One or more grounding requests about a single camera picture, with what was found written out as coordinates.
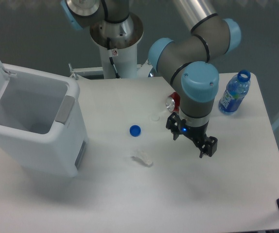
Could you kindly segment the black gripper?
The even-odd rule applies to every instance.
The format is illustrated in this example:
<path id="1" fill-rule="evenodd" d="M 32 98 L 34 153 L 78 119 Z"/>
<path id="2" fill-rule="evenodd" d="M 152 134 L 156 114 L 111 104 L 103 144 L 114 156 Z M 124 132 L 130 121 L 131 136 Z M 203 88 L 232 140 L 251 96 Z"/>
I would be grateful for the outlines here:
<path id="1" fill-rule="evenodd" d="M 180 135 L 190 139 L 200 149 L 200 158 L 204 155 L 211 157 L 217 151 L 218 139 L 213 136 L 207 137 L 207 126 L 208 123 L 200 127 L 190 126 L 185 119 L 180 119 L 176 112 L 173 112 L 166 122 L 166 129 L 173 134 L 173 140 L 177 140 Z"/>

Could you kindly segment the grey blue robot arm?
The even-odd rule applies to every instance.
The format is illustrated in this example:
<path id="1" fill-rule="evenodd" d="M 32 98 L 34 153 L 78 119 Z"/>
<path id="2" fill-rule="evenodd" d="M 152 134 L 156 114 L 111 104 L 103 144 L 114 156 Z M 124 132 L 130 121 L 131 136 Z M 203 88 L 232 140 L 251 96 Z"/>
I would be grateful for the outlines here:
<path id="1" fill-rule="evenodd" d="M 61 5 L 72 26 L 89 28 L 100 49 L 106 79 L 137 75 L 137 43 L 143 24 L 129 9 L 127 0 L 63 0 Z M 208 0 L 176 0 L 174 5 L 190 31 L 181 43 L 157 40 L 149 49 L 148 61 L 180 96 L 179 110 L 167 119 L 173 138 L 190 139 L 201 155 L 212 156 L 217 139 L 207 136 L 219 73 L 211 59 L 236 48 L 241 41 L 239 25 L 222 19 Z"/>

